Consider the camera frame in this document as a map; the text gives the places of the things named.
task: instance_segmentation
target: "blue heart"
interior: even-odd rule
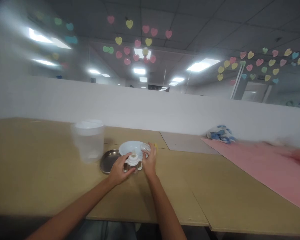
[[[294,52],[294,53],[292,54],[292,59],[296,59],[298,56],[299,56],[299,53]]]
[[[66,27],[69,31],[72,31],[73,30],[73,24],[72,23],[67,23],[66,24]]]

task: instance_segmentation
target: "clear plastic pitcher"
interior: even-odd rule
[[[104,128],[100,120],[86,120],[71,125],[73,141],[83,162],[92,163],[101,159]]]

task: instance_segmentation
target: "person's right hand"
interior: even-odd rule
[[[152,143],[149,143],[149,145],[151,148],[150,152],[146,150],[141,150],[143,152],[142,165],[146,173],[146,176],[148,178],[156,175],[156,158],[157,158],[156,147]]]

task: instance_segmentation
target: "ceiling light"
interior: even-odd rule
[[[139,49],[139,48],[135,48],[134,49],[134,53],[135,54],[138,54],[140,58],[144,58],[144,55],[142,53],[142,49]],[[147,55],[147,58],[150,59],[150,56],[151,56],[151,50],[149,50],[149,53]]]
[[[63,42],[61,42],[57,38],[51,38],[51,40],[54,43],[54,45],[56,45],[57,47],[71,49],[71,47],[65,45]]]
[[[97,70],[90,69],[89,72],[94,73],[94,74],[100,74]]]
[[[193,64],[187,70],[192,71],[192,72],[201,72],[203,69],[211,67],[212,65],[215,65],[218,62],[221,62],[221,61],[215,60],[215,59],[210,59],[210,58],[205,58],[201,62]]]
[[[49,65],[49,66],[56,66],[56,64],[54,64],[54,63],[52,63],[52,62],[45,61],[45,60],[33,59],[33,61],[36,61],[36,62],[45,64],[45,65]]]
[[[34,30],[31,28],[29,28],[29,36],[31,39],[38,41],[38,42],[52,43],[48,38],[46,38],[40,34],[35,34]]]
[[[147,81],[148,81],[148,78],[140,77],[140,82],[147,82]]]
[[[146,70],[143,68],[134,68],[133,70],[135,73],[138,73],[138,74],[142,74],[142,75],[146,74]]]

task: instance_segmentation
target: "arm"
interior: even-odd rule
[[[149,143],[149,145],[151,147],[150,152],[142,150],[142,164],[152,193],[162,239],[187,239],[181,228],[177,215],[175,214],[171,203],[156,174],[157,150],[152,143]]]
[[[113,164],[108,178],[101,181],[89,192],[82,195],[75,202],[63,209],[56,216],[47,221],[27,240],[32,239],[64,239],[72,229],[82,220],[94,206],[116,185],[123,182],[134,168],[124,173],[122,171],[125,160],[131,153],[121,156]]]

